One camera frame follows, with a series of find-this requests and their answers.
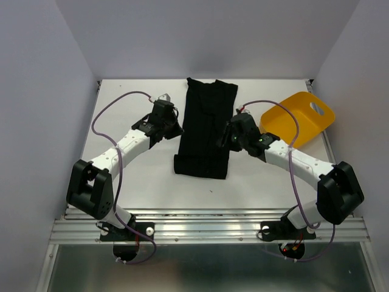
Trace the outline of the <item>black t shirt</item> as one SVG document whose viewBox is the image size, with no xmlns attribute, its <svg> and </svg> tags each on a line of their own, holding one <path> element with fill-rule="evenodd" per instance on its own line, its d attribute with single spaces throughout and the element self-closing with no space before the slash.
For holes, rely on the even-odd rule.
<svg viewBox="0 0 389 292">
<path fill-rule="evenodd" d="M 184 130 L 174 172 L 198 178 L 226 179 L 229 149 L 219 147 L 226 123 L 233 116 L 238 85 L 215 80 L 203 83 L 187 78 Z"/>
</svg>

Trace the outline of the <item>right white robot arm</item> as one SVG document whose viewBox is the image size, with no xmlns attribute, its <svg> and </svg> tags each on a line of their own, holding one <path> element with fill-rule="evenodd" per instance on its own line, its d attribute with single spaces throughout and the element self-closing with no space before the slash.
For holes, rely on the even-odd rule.
<svg viewBox="0 0 389 292">
<path fill-rule="evenodd" d="M 261 133 L 248 113 L 239 113 L 226 123 L 219 144 L 231 151 L 245 150 L 254 158 L 284 169 L 292 179 L 302 179 L 317 192 L 316 199 L 306 204 L 297 198 L 297 206 L 282 218 L 280 232 L 286 237 L 294 237 L 301 229 L 313 228 L 322 221 L 340 225 L 365 199 L 351 165 L 321 161 L 272 133 Z"/>
</svg>

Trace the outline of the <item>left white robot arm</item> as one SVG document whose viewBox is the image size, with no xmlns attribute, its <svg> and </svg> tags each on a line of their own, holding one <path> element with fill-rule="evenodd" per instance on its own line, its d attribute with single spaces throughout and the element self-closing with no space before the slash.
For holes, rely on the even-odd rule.
<svg viewBox="0 0 389 292">
<path fill-rule="evenodd" d="M 114 227 L 121 239 L 135 234 L 135 216 L 117 205 L 113 180 L 122 182 L 124 168 L 162 139 L 180 136 L 178 111 L 167 100 L 154 102 L 152 112 L 136 122 L 113 146 L 90 161 L 78 160 L 71 171 L 66 201 L 94 219 Z"/>
</svg>

